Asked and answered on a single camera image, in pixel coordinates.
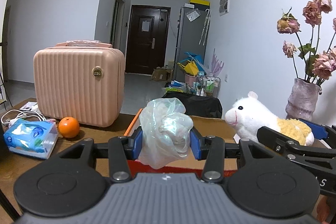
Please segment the white and yellow plush alpaca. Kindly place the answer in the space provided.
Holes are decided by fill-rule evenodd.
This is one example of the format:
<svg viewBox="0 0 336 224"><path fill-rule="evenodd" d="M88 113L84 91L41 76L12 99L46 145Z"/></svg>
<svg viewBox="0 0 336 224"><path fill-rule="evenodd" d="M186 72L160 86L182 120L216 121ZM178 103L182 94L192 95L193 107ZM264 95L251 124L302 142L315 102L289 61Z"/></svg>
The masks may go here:
<svg viewBox="0 0 336 224"><path fill-rule="evenodd" d="M253 91L246 98L237 100L225 113L224 120L241 139L258 141L258 129L266 126L298 141L300 145L311 146L314 143L314 134L307 124L297 119L279 118L258 100Z"/></svg>

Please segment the pink ribbed small suitcase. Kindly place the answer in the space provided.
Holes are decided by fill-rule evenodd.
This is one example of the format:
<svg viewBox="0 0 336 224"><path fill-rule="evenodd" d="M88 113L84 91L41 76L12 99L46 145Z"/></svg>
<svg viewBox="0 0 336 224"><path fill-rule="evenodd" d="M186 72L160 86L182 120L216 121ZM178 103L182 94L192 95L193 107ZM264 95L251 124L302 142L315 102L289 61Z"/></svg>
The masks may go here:
<svg viewBox="0 0 336 224"><path fill-rule="evenodd" d="M125 56L109 43L68 40L37 51L34 85L43 115L108 127L123 102Z"/></svg>

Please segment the pink ceramic vase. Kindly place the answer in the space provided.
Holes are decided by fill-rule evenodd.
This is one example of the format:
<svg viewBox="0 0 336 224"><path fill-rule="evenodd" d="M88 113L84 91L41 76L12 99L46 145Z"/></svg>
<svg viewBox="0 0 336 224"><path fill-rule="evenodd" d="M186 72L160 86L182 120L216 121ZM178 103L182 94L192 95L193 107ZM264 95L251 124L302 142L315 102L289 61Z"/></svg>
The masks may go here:
<svg viewBox="0 0 336 224"><path fill-rule="evenodd" d="M295 78L285 107L286 118L312 121L320 94L320 86Z"/></svg>

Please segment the dried pink roses bouquet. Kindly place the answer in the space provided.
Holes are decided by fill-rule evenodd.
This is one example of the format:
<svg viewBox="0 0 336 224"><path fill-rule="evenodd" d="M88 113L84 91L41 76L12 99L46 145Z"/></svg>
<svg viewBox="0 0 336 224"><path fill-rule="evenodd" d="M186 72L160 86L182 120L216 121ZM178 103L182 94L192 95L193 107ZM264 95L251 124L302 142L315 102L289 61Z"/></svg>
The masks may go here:
<svg viewBox="0 0 336 224"><path fill-rule="evenodd" d="M304 23L310 27L307 43L300 37L302 31L299 20L291 10L282 12L277 21L277 32L282 35L294 35L298 44L284 41L282 51L292 61L295 76L299 78L297 59L303 61L304 73L302 80L308 84L321 86L335 72L335 34L332 34L327 49L320 51L322 16L333 11L332 0L309 0L302 9Z"/></svg>

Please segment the orange fruit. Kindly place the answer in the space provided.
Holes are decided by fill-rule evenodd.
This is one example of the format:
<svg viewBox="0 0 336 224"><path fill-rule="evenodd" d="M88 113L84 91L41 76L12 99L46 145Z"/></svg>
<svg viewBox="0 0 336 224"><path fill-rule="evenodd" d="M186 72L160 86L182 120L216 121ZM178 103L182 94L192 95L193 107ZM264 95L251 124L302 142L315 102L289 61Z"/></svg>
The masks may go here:
<svg viewBox="0 0 336 224"><path fill-rule="evenodd" d="M74 117L64 117L60 122L59 122L59 133L64 137L64 138L74 138L79 134L80 131L80 125L77 119Z"/></svg>

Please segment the white wall panel box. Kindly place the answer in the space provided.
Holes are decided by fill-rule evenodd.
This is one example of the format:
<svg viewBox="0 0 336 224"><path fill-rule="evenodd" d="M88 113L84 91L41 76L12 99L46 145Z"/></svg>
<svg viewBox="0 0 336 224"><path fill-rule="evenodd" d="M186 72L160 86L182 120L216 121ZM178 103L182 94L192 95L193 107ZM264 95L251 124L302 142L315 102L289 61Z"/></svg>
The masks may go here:
<svg viewBox="0 0 336 224"><path fill-rule="evenodd" d="M220 0L219 1L219 15L223 16L228 14L230 8L230 0Z"/></svg>

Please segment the yellow bag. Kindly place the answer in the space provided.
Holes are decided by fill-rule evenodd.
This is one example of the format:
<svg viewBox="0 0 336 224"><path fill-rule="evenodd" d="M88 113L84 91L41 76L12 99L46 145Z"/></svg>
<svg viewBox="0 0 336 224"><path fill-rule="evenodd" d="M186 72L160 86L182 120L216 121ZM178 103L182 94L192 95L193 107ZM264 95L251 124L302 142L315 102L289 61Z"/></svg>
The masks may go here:
<svg viewBox="0 0 336 224"><path fill-rule="evenodd" d="M186 65L183 65L182 63L177 63L177 65L188 75L190 76L196 76L199 72L199 69L194 61L187 61Z"/></svg>

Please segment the grey refrigerator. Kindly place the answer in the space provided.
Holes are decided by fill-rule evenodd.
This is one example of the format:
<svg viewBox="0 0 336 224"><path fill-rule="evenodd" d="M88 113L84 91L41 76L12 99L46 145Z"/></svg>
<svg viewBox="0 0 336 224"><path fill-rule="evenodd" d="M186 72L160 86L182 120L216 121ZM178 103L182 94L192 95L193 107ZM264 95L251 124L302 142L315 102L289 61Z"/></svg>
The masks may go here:
<svg viewBox="0 0 336 224"><path fill-rule="evenodd" d="M181 7L175 46L173 80L182 82L185 80L185 74L178 63L185 64L185 59L189 57L188 53L200 55L202 61L204 60L210 13L209 7L205 10Z"/></svg>

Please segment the red cardboard box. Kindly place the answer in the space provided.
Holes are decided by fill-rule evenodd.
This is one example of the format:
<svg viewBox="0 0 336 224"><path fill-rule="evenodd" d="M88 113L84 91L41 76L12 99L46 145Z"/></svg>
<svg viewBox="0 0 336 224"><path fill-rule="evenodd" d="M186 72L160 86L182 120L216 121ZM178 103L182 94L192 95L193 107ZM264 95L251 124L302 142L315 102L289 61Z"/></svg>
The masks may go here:
<svg viewBox="0 0 336 224"><path fill-rule="evenodd" d="M145 142L140 145L154 152L153 155L146 155L145 159L165 163L165 166L153 169L147 161L129 161L131 174L135 176L138 173L196 173L200 176L205 161L195 159L191 149L187 148L188 141L191 140L187 136L187 130L191 125L202 134L215 130L216 136L224 139L225 143L236 144L239 140L239 137L234 135L234 130L222 119L198 116L187 118L186 114L173 111L172 116L159 118L157 132L163 135L155 137L149 145Z"/></svg>

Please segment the dark brown entrance door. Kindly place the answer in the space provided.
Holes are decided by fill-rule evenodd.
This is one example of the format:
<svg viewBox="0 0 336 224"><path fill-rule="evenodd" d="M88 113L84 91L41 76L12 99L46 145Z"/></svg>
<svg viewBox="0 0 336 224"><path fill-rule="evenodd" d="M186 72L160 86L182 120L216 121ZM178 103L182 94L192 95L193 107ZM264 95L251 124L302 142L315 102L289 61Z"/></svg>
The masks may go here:
<svg viewBox="0 0 336 224"><path fill-rule="evenodd" d="M165 65L170 8L133 5L126 46L126 73L151 75Z"/></svg>

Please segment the brown cardboard box on floor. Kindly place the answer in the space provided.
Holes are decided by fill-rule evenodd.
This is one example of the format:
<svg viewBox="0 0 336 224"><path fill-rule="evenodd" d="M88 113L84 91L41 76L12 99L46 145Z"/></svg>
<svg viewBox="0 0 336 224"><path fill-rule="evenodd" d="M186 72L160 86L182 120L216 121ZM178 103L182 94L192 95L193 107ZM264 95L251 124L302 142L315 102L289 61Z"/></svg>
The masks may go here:
<svg viewBox="0 0 336 224"><path fill-rule="evenodd" d="M170 82L173 70L170 68L155 68L151 79L154 81L165 81Z"/></svg>

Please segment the translucent plastic bag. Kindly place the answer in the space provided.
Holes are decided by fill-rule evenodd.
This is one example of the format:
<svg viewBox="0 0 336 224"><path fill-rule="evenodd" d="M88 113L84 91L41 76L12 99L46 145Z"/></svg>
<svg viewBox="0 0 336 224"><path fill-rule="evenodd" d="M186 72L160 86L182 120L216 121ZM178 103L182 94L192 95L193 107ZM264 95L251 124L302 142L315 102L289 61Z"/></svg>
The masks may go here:
<svg viewBox="0 0 336 224"><path fill-rule="evenodd" d="M160 169L188 157L194 123L185 112L177 98L158 98L146 105L139 115L143 135L138 160L142 164Z"/></svg>

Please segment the yellow box on refrigerator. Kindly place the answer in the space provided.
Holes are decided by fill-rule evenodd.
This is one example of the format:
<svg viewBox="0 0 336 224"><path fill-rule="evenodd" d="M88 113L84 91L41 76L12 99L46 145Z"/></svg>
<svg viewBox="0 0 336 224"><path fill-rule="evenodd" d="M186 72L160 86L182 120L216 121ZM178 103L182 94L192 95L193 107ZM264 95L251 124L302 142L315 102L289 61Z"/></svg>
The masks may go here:
<svg viewBox="0 0 336 224"><path fill-rule="evenodd" d="M205 0L190 0L190 3L192 3L194 5L210 6L210 2L209 1L205 1Z"/></svg>

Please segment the blue tissue pack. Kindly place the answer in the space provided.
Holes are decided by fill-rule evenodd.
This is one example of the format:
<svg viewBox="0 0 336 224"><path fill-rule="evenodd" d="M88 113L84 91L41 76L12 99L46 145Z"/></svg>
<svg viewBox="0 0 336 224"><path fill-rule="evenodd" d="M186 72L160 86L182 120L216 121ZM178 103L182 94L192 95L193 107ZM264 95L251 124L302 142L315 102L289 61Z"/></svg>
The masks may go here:
<svg viewBox="0 0 336 224"><path fill-rule="evenodd" d="M19 119L3 137L9 151L45 160L56 145L58 131L55 122Z"/></svg>

